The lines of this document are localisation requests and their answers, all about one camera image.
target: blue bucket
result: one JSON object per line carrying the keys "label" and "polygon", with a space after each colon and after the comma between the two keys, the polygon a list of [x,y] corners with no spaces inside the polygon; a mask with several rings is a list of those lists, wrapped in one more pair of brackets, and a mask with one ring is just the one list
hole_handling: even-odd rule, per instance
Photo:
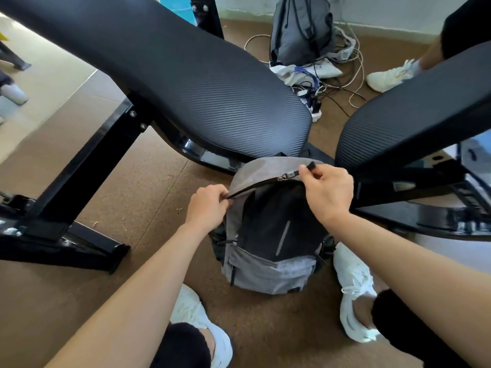
{"label": "blue bucket", "polygon": [[193,9],[191,8],[191,0],[159,0],[161,5],[164,5],[174,14],[191,24],[196,25]]}

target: gray backpack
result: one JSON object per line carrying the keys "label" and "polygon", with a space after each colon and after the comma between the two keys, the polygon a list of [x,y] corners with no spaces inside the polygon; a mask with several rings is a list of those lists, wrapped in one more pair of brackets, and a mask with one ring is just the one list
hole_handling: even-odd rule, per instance
{"label": "gray backpack", "polygon": [[230,285],[268,294],[301,291],[334,251],[316,220],[298,177],[298,166],[322,164],[274,156],[245,164],[230,185],[234,200],[224,222],[210,233]]}
{"label": "gray backpack", "polygon": [[272,66],[303,66],[335,48],[328,0],[279,0],[273,15]]}

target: white sneaker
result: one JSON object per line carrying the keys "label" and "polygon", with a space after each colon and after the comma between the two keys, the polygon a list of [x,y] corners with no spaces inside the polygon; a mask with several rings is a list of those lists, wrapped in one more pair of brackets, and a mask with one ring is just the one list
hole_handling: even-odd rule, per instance
{"label": "white sneaker", "polygon": [[4,96],[5,98],[10,99],[16,105],[23,105],[26,103],[29,98],[26,94],[16,86],[15,84],[10,85],[2,85],[0,87],[0,96]]}
{"label": "white sneaker", "polygon": [[223,329],[214,325],[207,317],[195,291],[183,284],[170,316],[171,323],[189,323],[196,328],[207,328],[215,340],[215,353],[211,368],[225,368],[232,360],[232,344]]}
{"label": "white sneaker", "polygon": [[414,77],[414,59],[407,60],[401,67],[388,71],[370,73],[366,77],[367,84],[373,90],[383,93]]}
{"label": "white sneaker", "polygon": [[373,289],[373,277],[370,269],[343,243],[339,243],[334,251],[334,268],[339,283],[343,287],[341,301],[341,324],[349,338],[357,342],[370,342],[377,339],[380,332],[369,329],[361,324],[355,317],[353,301],[363,294],[377,296]]}

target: hand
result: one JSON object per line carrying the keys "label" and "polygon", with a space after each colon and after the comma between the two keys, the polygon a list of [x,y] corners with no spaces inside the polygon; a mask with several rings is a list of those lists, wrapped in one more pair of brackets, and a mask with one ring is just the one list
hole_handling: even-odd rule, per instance
{"label": "hand", "polygon": [[223,199],[226,194],[228,190],[224,185],[200,187],[187,207],[186,224],[205,234],[217,228],[232,204],[232,200]]}
{"label": "hand", "polygon": [[353,199],[353,177],[346,169],[317,165],[310,172],[305,165],[298,168],[305,185],[310,210],[326,228],[336,219],[349,214]]}

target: baseboard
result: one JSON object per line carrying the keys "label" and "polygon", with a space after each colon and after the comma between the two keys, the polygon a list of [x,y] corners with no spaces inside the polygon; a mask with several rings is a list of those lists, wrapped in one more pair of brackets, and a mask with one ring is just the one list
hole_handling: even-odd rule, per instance
{"label": "baseboard", "polygon": [[[271,14],[253,14],[248,11],[225,9],[218,11],[222,19],[247,20],[252,22],[273,23],[273,15]],[[343,22],[336,21],[335,25],[342,27]],[[358,36],[375,36],[384,37],[387,39],[403,40],[410,42],[431,43],[436,35],[424,33],[421,31],[411,31],[399,28],[386,28],[380,26],[372,26],[368,24],[348,23]]]}

